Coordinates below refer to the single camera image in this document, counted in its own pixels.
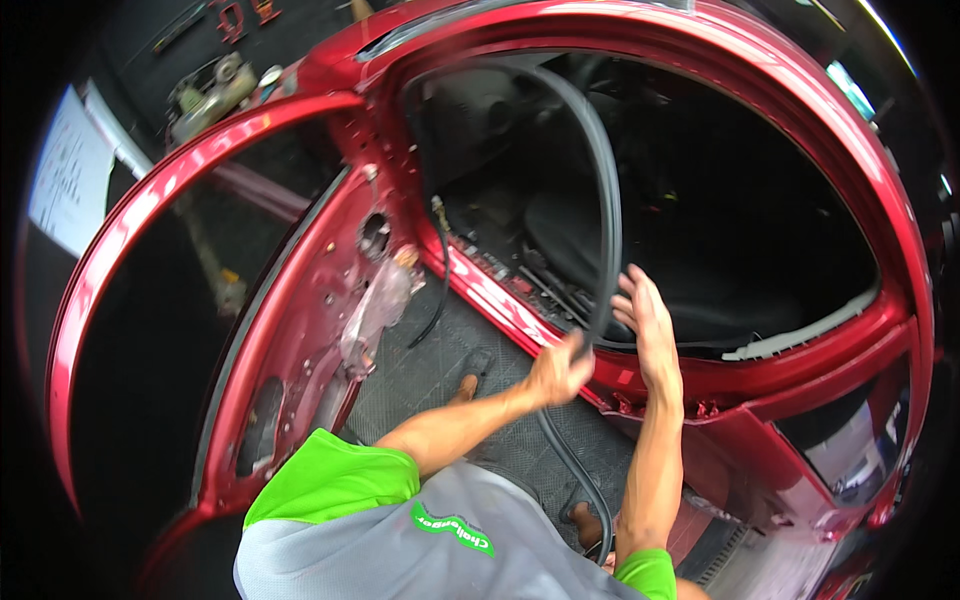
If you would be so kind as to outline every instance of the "wire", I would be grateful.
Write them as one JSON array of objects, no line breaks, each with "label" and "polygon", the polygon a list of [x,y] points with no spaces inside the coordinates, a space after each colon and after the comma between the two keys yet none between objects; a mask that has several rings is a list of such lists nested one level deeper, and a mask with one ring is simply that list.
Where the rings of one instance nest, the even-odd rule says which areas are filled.
[{"label": "wire", "polygon": [[444,313],[444,307],[446,306],[446,295],[450,289],[450,249],[447,247],[446,231],[444,230],[444,226],[441,224],[440,217],[436,214],[433,208],[433,195],[435,190],[433,169],[428,156],[430,140],[427,139],[426,130],[423,128],[423,122],[420,120],[420,115],[414,107],[413,92],[417,86],[417,82],[419,81],[420,77],[417,77],[404,86],[403,107],[407,115],[407,121],[410,123],[410,126],[414,132],[414,141],[417,142],[417,147],[420,148],[420,180],[423,184],[423,202],[426,208],[426,213],[430,217],[430,223],[433,224],[433,228],[437,231],[437,236],[440,238],[440,245],[444,249],[444,287],[440,293],[440,301],[437,302],[437,308],[435,308],[433,311],[433,318],[430,319],[430,323],[423,328],[423,331],[420,332],[420,335],[414,338],[414,341],[411,342],[410,346],[407,347],[408,349],[415,348],[417,344],[425,340],[426,336],[430,335],[430,332],[433,331],[433,328],[437,326],[437,322]]},{"label": "wire", "polygon": [[[571,84],[556,73],[538,66],[508,64],[496,60],[477,59],[440,67],[418,75],[408,82],[404,88],[404,105],[406,106],[407,118],[411,119],[411,125],[414,128],[414,136],[418,138],[416,140],[418,147],[421,149],[420,169],[422,172],[424,192],[426,192],[424,201],[429,203],[429,199],[432,198],[433,190],[431,187],[433,180],[432,173],[429,172],[429,163],[425,156],[427,148],[424,147],[422,143],[423,141],[427,141],[426,136],[423,134],[420,120],[413,111],[412,94],[410,92],[413,86],[425,77],[434,77],[441,73],[462,71],[465,69],[506,71],[539,81],[561,97],[561,100],[564,101],[570,109],[570,112],[573,113],[573,116],[576,117],[580,123],[584,136],[587,139],[587,145],[590,149],[590,159],[593,162],[593,168],[596,172],[597,187],[600,193],[600,216],[603,223],[600,242],[600,263],[604,266],[604,271],[600,274],[596,294],[598,300],[610,298],[616,292],[616,279],[620,272],[623,245],[622,226],[620,223],[620,185],[616,173],[616,161],[613,157],[610,139],[607,137],[607,130],[604,128],[603,122],[600,120],[596,109],[574,84]],[[443,228],[438,224],[436,217],[433,219],[433,223],[444,245],[444,296],[441,298],[440,304],[437,307],[437,313],[434,314],[434,320],[427,326],[424,333],[418,336],[418,339],[411,345],[411,348],[420,341],[421,337],[425,337],[426,333],[429,333],[429,330],[440,318],[440,312],[443,310],[446,299],[446,290],[449,287],[450,260],[446,246],[446,235]],[[610,315],[611,311],[606,310],[606,304],[604,302],[596,302],[593,313],[590,315],[589,329],[584,332],[582,352],[588,351],[593,341],[607,328]],[[537,412],[537,423],[544,437],[546,437],[550,445],[553,446],[553,449],[557,452],[561,461],[570,469],[570,472],[587,492],[587,495],[597,509],[597,513],[600,515],[600,526],[603,533],[600,553],[597,555],[596,562],[603,565],[613,546],[613,519],[610,514],[610,507],[607,505],[603,494],[600,493],[600,490],[590,478],[583,464],[573,451],[570,450],[570,447],[564,439],[560,437],[557,427],[546,409],[541,409]]]}]

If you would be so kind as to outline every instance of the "rubber floor mat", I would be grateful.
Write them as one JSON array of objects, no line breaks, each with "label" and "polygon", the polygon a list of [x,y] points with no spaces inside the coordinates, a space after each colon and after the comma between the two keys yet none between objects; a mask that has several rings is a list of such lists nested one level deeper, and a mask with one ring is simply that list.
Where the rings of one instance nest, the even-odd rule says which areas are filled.
[{"label": "rubber floor mat", "polygon": [[[349,433],[372,444],[416,413],[444,405],[457,391],[466,356],[474,348],[493,353],[493,365],[478,392],[490,396],[520,381],[533,359],[452,291],[437,326],[410,350],[410,342],[433,316],[441,282],[427,285],[413,297],[396,326],[388,329],[376,354],[376,371],[364,382],[347,420]],[[560,434],[600,486],[611,512],[620,510],[634,442],[614,429],[592,406],[577,398],[551,415]],[[581,551],[576,530],[560,522],[560,511],[576,480],[540,432],[532,415],[487,438],[479,458],[490,470],[522,488],[532,488],[547,516],[571,548]]]}]

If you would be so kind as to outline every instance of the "black rubber weatherstrip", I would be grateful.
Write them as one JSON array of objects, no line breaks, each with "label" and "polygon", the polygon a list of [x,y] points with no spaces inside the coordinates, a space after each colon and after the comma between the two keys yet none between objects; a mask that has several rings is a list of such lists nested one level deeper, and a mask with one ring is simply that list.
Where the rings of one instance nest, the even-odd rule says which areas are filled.
[{"label": "black rubber weatherstrip", "polygon": [[[587,97],[584,96],[575,85],[556,73],[538,66],[510,64],[489,59],[476,59],[466,60],[428,71],[418,75],[404,87],[404,107],[408,118],[412,117],[411,125],[414,127],[415,135],[420,138],[417,139],[417,143],[422,149],[424,148],[420,143],[422,140],[425,140],[426,136],[423,134],[418,115],[416,115],[413,110],[413,94],[411,92],[414,86],[425,77],[436,77],[445,73],[466,69],[506,71],[507,73],[522,75],[540,82],[561,97],[583,128],[584,136],[590,149],[590,159],[593,162],[597,188],[600,195],[600,216],[603,224],[601,230],[600,262],[604,267],[597,284],[596,298],[598,298],[598,302],[596,303],[593,314],[590,315],[589,329],[584,332],[583,350],[586,351],[587,348],[593,345],[593,341],[603,333],[607,328],[607,323],[610,321],[611,311],[607,309],[607,304],[604,301],[600,301],[600,299],[610,298],[616,293],[616,279],[620,273],[620,253],[623,245],[622,225],[620,223],[620,185],[616,173],[616,161],[613,158],[613,149],[610,144],[610,139],[607,137],[607,131],[604,129],[603,122],[600,120],[596,109],[590,104]],[[424,152],[420,153],[420,168],[422,171],[428,168],[426,166],[428,161],[424,154]],[[433,185],[432,177],[429,180],[426,178],[428,174],[428,171],[424,172],[423,184],[424,192],[429,194],[424,200],[429,203],[431,202],[429,199],[432,199],[434,190],[428,189],[428,186],[432,187]],[[450,276],[449,257],[447,255],[448,250],[446,248],[445,232],[443,232],[443,228],[439,227],[436,223],[436,217],[435,227],[437,227],[441,233],[441,241],[444,244],[444,265],[446,270],[444,277],[445,297]],[[432,323],[436,322],[439,318],[439,312],[438,310],[438,314],[434,315],[434,321]],[[593,501],[593,506],[596,507],[600,515],[600,525],[603,530],[603,535],[601,538],[600,553],[597,555],[596,562],[602,565],[607,560],[607,555],[610,554],[613,541],[613,518],[610,514],[610,507],[607,506],[607,501],[604,499],[603,494],[600,493],[596,484],[590,479],[583,464],[573,451],[570,450],[570,447],[564,439],[561,438],[556,425],[550,418],[548,409],[537,411],[537,423],[540,425],[543,435],[547,441],[550,442],[550,445],[553,446],[561,461],[564,462],[580,485],[587,491],[588,496]]]}]

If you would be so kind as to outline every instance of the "man's hand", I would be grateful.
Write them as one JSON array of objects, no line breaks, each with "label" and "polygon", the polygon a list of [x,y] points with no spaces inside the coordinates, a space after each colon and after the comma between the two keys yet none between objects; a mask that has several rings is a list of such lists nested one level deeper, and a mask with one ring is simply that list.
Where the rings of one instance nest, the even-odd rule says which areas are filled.
[{"label": "man's hand", "polygon": [[626,275],[620,274],[618,283],[630,297],[614,296],[611,299],[613,317],[636,334],[636,355],[640,360],[643,382],[648,390],[680,386],[679,394],[668,396],[681,398],[683,380],[673,338],[673,322],[660,297],[660,290],[633,264],[627,267]]},{"label": "man's hand", "polygon": [[579,329],[571,331],[557,346],[545,347],[521,386],[535,402],[535,408],[563,404],[573,399],[593,375],[593,352],[588,351],[572,365],[574,354],[584,343]]}]

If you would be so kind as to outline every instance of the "red car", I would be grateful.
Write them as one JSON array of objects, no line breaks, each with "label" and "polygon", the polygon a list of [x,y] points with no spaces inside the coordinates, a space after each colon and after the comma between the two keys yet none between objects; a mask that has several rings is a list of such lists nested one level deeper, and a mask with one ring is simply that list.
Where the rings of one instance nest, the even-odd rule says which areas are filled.
[{"label": "red car", "polygon": [[[548,90],[492,64],[562,76],[605,126],[623,262],[659,285],[679,342],[688,522],[705,531],[699,509],[733,523],[713,554],[750,532],[812,545],[886,524],[944,355],[960,220],[889,29],[865,2],[789,4],[403,3],[157,164],[74,270],[45,373],[60,479],[125,576],[163,595],[187,586],[171,583],[185,564],[223,575],[228,517],[313,428],[371,410],[368,378],[409,391],[389,381],[397,340],[430,321],[442,282],[466,301],[448,318],[472,307],[510,360],[606,306],[582,132]],[[477,57],[496,62],[450,70]],[[284,153],[300,179],[269,172]],[[198,251],[183,267],[217,246],[204,223],[224,197],[247,201],[251,246],[270,252]],[[391,287],[424,270],[412,298]],[[582,397],[635,438],[632,341],[602,332]],[[458,356],[441,346],[445,375]],[[426,361],[403,369],[440,381]]]}]

